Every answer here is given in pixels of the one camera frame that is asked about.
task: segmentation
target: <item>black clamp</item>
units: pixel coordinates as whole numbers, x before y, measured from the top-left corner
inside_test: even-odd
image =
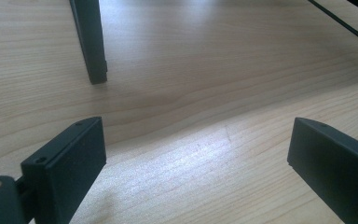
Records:
[[[101,118],[83,119],[0,176],[0,223],[69,223],[106,164]]]

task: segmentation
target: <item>black plastic leg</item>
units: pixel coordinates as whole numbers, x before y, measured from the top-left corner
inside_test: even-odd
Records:
[[[103,27],[99,0],[69,0],[77,33],[92,84],[106,82],[106,60],[103,49]]]
[[[295,120],[287,157],[345,223],[358,223],[358,141],[326,124]]]

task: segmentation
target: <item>black plastic piece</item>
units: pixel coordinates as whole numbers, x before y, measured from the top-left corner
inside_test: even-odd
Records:
[[[358,31],[356,29],[354,29],[353,27],[351,27],[350,25],[348,25],[345,21],[340,19],[338,16],[336,16],[333,12],[327,10],[325,7],[321,6],[319,3],[315,2],[314,0],[309,0],[309,2],[311,2],[314,6],[319,8],[326,15],[331,17],[333,20],[335,20],[336,22],[341,24],[343,27],[345,27],[347,30],[349,30],[351,33],[353,33],[354,35],[356,35],[358,37]]]
[[[287,160],[345,223],[358,223],[357,140],[321,122],[297,118]]]
[[[81,120],[0,176],[0,223],[69,223],[106,164],[101,118]]]
[[[25,223],[16,183],[10,176],[0,176],[0,223]]]
[[[92,84],[106,82],[107,65],[103,49],[103,27],[99,0],[69,0],[77,34]]]

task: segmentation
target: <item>wood grain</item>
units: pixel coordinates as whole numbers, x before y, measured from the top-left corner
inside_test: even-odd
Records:
[[[68,1],[0,1],[0,175],[102,116],[108,161],[72,223],[341,223],[286,157],[295,117],[358,139],[356,36],[307,1],[100,5],[91,86]]]

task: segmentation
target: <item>wooden desk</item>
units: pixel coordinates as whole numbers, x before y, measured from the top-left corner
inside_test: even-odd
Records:
[[[0,1],[0,175],[101,115],[108,161],[73,223],[340,223],[286,157],[295,117],[358,139],[356,36],[307,1],[100,4],[91,86],[68,1]]]

